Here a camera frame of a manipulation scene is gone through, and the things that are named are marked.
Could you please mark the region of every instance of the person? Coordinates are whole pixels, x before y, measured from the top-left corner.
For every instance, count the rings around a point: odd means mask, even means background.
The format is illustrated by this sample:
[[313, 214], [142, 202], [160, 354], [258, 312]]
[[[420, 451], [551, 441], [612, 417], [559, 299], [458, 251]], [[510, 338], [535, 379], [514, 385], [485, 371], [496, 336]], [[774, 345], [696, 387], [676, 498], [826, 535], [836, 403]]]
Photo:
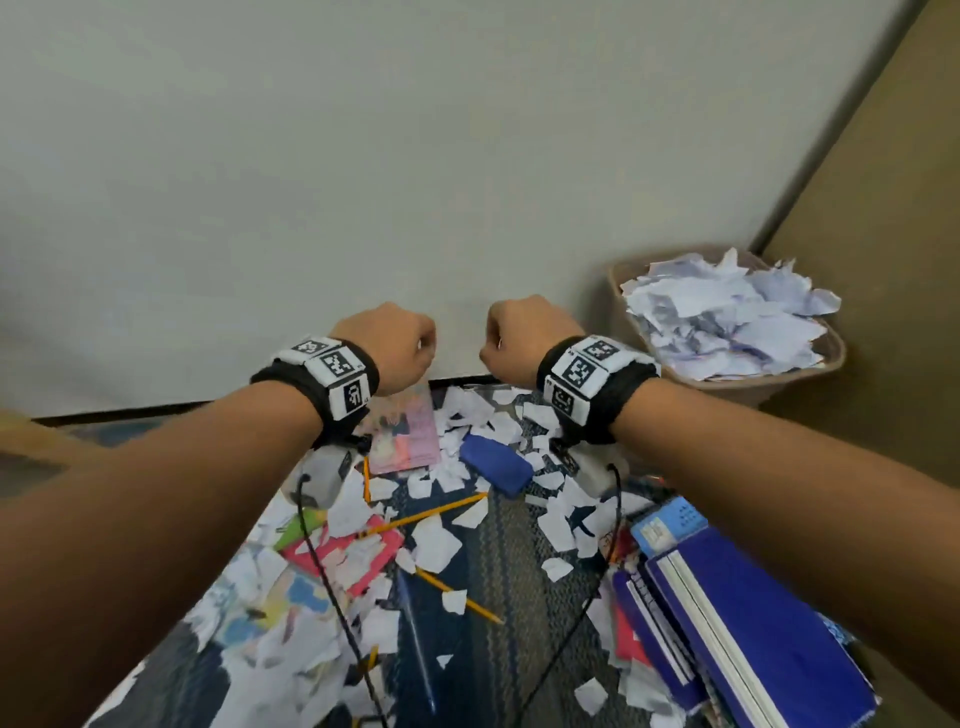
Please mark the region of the person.
[[[480, 358], [532, 389], [584, 333], [540, 296], [495, 303]], [[376, 394], [418, 381], [427, 316], [392, 303], [344, 319]], [[204, 593], [324, 430], [297, 388], [260, 381], [75, 467], [0, 511], [0, 711], [81, 725]], [[960, 716], [960, 494], [885, 457], [661, 378], [610, 425], [795, 593]]]

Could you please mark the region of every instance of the wristband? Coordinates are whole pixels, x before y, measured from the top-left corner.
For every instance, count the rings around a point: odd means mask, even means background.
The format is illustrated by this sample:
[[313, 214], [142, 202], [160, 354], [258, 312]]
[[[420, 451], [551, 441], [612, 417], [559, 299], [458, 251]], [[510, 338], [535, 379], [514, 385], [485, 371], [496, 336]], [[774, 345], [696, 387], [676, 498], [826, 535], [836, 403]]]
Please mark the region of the wristband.
[[614, 442], [610, 425], [647, 379], [660, 375], [651, 356], [606, 336], [571, 336], [547, 352], [537, 388], [564, 430], [594, 445]]
[[324, 422], [324, 431], [313, 444], [316, 449], [346, 441], [370, 411], [367, 402], [380, 385], [380, 373], [356, 344], [310, 336], [278, 352], [250, 383], [268, 380], [289, 384], [313, 404]]

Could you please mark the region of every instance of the trash can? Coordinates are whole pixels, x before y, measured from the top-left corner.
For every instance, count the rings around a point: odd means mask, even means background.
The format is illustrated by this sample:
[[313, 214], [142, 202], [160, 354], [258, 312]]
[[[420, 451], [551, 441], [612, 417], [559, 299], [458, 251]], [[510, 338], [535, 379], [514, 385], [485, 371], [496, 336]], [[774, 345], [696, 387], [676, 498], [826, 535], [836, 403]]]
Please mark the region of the trash can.
[[[654, 353], [654, 348], [646, 340], [636, 319], [627, 311], [627, 302], [623, 298], [620, 285], [639, 276], [645, 276], [650, 265], [662, 260], [670, 260], [686, 253], [699, 253], [704, 260], [710, 263], [719, 263], [724, 253], [730, 249], [729, 245], [700, 245], [684, 250], [671, 250], [662, 253], [645, 254], [630, 257], [614, 263], [608, 270], [608, 281], [613, 295], [613, 307], [610, 321], [610, 331], [613, 338], [630, 344], [642, 351]], [[750, 270], [766, 270], [770, 266], [761, 258], [749, 251], [737, 250], [737, 262]], [[697, 381], [680, 376], [670, 367], [662, 366], [662, 375], [665, 378], [684, 384], [701, 392], [746, 404], [758, 406], [791, 382], [801, 379], [811, 379], [815, 376], [827, 375], [843, 366], [847, 358], [847, 345], [833, 327], [822, 317], [813, 317], [818, 323], [827, 328], [827, 332], [813, 342], [813, 350], [824, 357], [823, 367], [813, 369], [798, 369], [781, 375], [752, 376], [743, 379], [729, 379], [721, 381]]]

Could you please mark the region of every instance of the blue pen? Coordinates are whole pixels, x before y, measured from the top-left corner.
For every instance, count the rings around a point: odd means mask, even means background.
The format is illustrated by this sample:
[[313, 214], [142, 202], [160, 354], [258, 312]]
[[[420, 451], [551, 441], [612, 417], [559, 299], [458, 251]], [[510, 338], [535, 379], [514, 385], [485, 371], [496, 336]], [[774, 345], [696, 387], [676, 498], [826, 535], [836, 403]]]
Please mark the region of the blue pen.
[[433, 697], [433, 688], [430, 685], [430, 673], [426, 669], [423, 659], [423, 648], [420, 645], [420, 636], [417, 634], [417, 622], [414, 620], [414, 607], [410, 601], [410, 591], [407, 588], [407, 575], [400, 569], [396, 570], [396, 588], [400, 595], [400, 609], [406, 615], [410, 632], [414, 636], [414, 650], [417, 652], [417, 664], [420, 666], [420, 676], [423, 678], [423, 689], [426, 691], [426, 702], [430, 706], [430, 713], [437, 714], [437, 701]]

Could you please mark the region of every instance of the person's left arm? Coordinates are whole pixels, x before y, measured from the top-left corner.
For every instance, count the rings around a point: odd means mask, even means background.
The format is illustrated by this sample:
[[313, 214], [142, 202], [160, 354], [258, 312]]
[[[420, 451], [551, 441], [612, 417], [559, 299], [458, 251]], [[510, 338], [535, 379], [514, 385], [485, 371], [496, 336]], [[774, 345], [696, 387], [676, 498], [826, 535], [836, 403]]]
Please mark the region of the person's left arm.
[[[340, 322], [378, 395], [418, 381], [433, 321], [392, 303]], [[321, 434], [310, 400], [244, 387], [0, 507], [0, 714], [81, 725], [204, 594]]]

